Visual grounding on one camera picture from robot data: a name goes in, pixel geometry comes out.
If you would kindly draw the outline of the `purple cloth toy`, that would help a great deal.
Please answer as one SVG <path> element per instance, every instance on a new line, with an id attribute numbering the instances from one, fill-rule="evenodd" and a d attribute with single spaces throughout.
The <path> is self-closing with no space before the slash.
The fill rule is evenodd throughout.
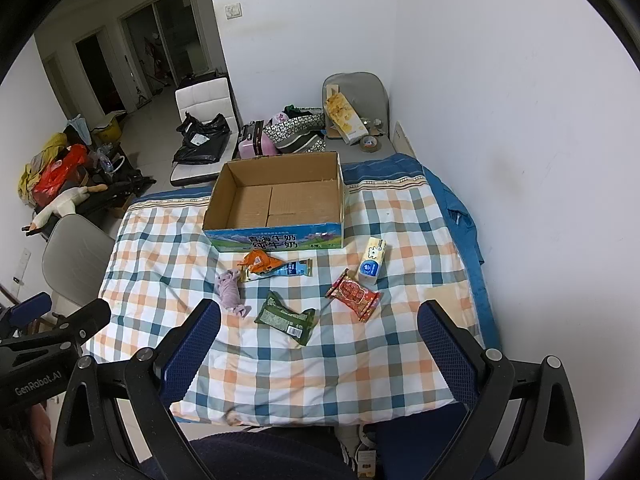
<path id="1" fill-rule="evenodd" d="M 240 318 L 246 318 L 250 313 L 250 306 L 242 304 L 239 278 L 239 270 L 227 270 L 218 274 L 215 280 L 215 292 L 224 310 Z"/>

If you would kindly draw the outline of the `orange snack packet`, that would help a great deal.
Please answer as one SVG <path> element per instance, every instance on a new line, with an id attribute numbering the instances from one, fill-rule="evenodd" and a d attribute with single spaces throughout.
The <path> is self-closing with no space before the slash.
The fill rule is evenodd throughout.
<path id="1" fill-rule="evenodd" d="M 284 265 L 283 260 L 268 255 L 262 249 L 253 249 L 239 263 L 241 269 L 254 274 L 266 274 Z"/>

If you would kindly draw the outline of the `green snack packet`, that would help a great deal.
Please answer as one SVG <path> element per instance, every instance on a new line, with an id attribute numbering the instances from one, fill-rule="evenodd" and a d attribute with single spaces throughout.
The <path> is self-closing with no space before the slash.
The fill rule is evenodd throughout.
<path id="1" fill-rule="evenodd" d="M 275 292 L 268 292 L 255 323 L 273 328 L 301 346 L 306 346 L 316 324 L 316 310 L 295 312 L 289 309 Z"/>

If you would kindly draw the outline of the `blue snack bar packet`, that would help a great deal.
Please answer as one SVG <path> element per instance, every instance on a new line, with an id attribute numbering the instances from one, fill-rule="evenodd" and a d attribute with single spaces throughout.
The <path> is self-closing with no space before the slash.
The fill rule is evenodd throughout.
<path id="1" fill-rule="evenodd" d="M 250 272 L 250 270 L 243 270 L 240 274 L 240 281 L 251 282 L 262 280 L 263 278 L 289 278 L 290 276 L 311 276 L 312 275 L 312 260 L 303 259 L 297 261 L 290 261 L 277 266 L 276 268 L 265 271 L 262 273 Z"/>

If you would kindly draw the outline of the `yellow tissue pack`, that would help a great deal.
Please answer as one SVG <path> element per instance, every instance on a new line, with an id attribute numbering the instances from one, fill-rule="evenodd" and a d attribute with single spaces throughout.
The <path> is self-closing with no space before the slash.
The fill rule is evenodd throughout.
<path id="1" fill-rule="evenodd" d="M 386 241 L 370 237 L 357 269 L 357 280 L 365 285 L 374 285 L 380 275 L 385 257 Z"/>

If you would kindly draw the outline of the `red floral snack packet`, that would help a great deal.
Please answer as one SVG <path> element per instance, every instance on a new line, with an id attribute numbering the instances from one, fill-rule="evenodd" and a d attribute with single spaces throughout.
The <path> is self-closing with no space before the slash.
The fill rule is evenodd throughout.
<path id="1" fill-rule="evenodd" d="M 326 298 L 337 299 L 356 314 L 360 322 L 367 322 L 381 299 L 380 292 L 374 292 L 360 284 L 352 276 L 352 272 L 345 269 L 333 282 Z"/>

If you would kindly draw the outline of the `grey plastic chair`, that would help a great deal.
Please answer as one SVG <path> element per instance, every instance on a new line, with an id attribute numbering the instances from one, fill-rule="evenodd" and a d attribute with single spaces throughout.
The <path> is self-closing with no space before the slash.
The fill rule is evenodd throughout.
<path id="1" fill-rule="evenodd" d="M 50 289 L 83 307 L 96 300 L 115 240 L 80 214 L 56 222 L 42 257 Z"/>

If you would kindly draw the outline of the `white goose plush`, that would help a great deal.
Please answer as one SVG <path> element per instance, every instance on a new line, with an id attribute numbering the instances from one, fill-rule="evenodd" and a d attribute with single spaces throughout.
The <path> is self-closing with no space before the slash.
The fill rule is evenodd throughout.
<path id="1" fill-rule="evenodd" d="M 106 184 L 69 188 L 58 194 L 47 206 L 44 206 L 38 214 L 32 218 L 28 226 L 22 227 L 22 231 L 27 235 L 35 234 L 35 232 L 41 231 L 46 226 L 52 214 L 55 214 L 58 218 L 74 214 L 76 212 L 76 206 L 84 202 L 92 193 L 104 192 L 107 189 L 108 186 Z"/>

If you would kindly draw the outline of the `yellow cloth pile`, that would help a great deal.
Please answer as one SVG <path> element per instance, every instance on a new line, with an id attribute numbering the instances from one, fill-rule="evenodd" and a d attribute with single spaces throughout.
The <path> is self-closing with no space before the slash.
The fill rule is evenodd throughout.
<path id="1" fill-rule="evenodd" d="M 67 148 L 67 136 L 58 132 L 50 137 L 49 141 L 43 145 L 40 152 L 24 166 L 20 180 L 17 185 L 17 195 L 25 205 L 35 206 L 36 202 L 32 196 L 32 190 L 40 181 L 43 171 L 58 156 L 63 148 Z"/>

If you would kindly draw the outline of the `red plastic bag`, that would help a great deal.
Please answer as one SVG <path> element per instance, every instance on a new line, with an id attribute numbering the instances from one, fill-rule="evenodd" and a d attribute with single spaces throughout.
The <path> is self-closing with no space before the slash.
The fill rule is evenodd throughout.
<path id="1" fill-rule="evenodd" d="M 87 148 L 82 144 L 74 144 L 66 148 L 64 153 L 62 158 L 50 162 L 32 189 L 32 197 L 39 207 L 50 204 L 61 193 L 65 183 L 79 184 L 82 181 L 80 170 L 89 161 Z"/>

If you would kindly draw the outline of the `black bag on chair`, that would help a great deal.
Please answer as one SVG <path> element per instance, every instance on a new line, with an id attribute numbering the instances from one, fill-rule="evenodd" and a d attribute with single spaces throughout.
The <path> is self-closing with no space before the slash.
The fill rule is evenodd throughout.
<path id="1" fill-rule="evenodd" d="M 223 114 L 217 114 L 209 122 L 201 122 L 186 113 L 177 131 L 182 136 L 182 143 L 172 161 L 185 165 L 219 162 L 231 136 L 231 129 Z"/>

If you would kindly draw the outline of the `plaid checkered blanket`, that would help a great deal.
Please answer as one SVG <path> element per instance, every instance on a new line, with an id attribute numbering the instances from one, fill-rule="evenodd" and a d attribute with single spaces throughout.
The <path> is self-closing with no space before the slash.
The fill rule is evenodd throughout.
<path id="1" fill-rule="evenodd" d="M 229 426 L 359 425 L 447 405 L 452 394 L 416 328 L 429 299 L 481 344 L 498 347 L 476 226 L 461 200 L 401 154 L 348 165 L 343 177 L 344 245 L 305 252 L 311 276 L 241 285 L 250 313 L 224 314 L 189 390 L 171 408 L 177 417 Z M 218 274 L 238 265 L 240 254 L 217 252 L 203 233 L 211 192 L 155 193 L 130 206 L 100 288 L 111 321 L 86 344 L 97 361 L 126 360 L 158 344 L 201 300 L 215 297 Z M 386 251 L 376 283 L 363 284 L 381 293 L 363 323 L 326 292 L 345 269 L 357 280 L 370 237 L 385 240 Z M 316 310 L 306 346 L 255 323 L 268 292 L 295 312 Z"/>

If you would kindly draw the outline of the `open cardboard box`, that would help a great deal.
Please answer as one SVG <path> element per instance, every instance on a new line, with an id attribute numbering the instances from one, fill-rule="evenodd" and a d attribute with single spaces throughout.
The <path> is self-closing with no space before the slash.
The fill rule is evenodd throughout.
<path id="1" fill-rule="evenodd" d="M 202 230 L 218 252 L 341 248 L 345 200 L 335 152 L 232 160 L 218 174 Z"/>

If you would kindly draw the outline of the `pink suitcase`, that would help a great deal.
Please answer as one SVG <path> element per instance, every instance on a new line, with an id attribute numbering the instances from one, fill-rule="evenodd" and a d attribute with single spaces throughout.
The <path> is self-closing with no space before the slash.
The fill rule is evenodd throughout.
<path id="1" fill-rule="evenodd" d="M 278 150 L 273 140 L 265 134 L 264 122 L 250 122 L 244 125 L 239 135 L 238 151 L 240 159 L 276 156 Z"/>

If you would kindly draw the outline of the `white leather chair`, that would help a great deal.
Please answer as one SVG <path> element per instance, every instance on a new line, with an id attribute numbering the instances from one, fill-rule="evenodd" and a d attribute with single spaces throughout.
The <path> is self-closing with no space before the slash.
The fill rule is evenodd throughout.
<path id="1" fill-rule="evenodd" d="M 182 144 L 172 160 L 170 183 L 187 186 L 215 181 L 233 158 L 239 121 L 229 79 L 207 79 L 175 92 Z"/>

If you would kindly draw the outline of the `yellow cracker box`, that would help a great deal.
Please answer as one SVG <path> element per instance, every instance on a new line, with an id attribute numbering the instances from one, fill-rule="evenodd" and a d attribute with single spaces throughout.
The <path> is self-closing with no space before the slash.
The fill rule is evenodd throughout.
<path id="1" fill-rule="evenodd" d="M 342 92 L 328 96 L 324 107 L 330 121 L 346 144 L 358 143 L 368 134 L 366 126 Z"/>

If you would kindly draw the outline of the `brown tape roll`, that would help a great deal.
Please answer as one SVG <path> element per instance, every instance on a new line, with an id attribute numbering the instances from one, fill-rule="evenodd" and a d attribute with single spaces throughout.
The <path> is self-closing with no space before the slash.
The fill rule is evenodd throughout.
<path id="1" fill-rule="evenodd" d="M 375 153 L 381 148 L 381 142 L 376 136 L 363 136 L 359 140 L 359 147 L 366 153 Z"/>

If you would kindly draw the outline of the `white board by wall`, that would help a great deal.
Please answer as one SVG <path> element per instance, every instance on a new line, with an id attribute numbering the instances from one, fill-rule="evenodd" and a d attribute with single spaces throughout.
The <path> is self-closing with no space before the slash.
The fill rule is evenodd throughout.
<path id="1" fill-rule="evenodd" d="M 416 158 L 416 153 L 413 151 L 408 136 L 405 134 L 400 122 L 395 122 L 394 131 L 390 135 L 390 140 L 392 141 L 396 153 Z"/>

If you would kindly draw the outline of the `wall light switch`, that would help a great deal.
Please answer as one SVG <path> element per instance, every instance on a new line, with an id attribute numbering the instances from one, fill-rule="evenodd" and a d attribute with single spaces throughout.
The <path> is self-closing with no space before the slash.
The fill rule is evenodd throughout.
<path id="1" fill-rule="evenodd" d="M 231 3 L 224 6 L 224 15 L 227 20 L 235 20 L 243 15 L 241 3 Z"/>

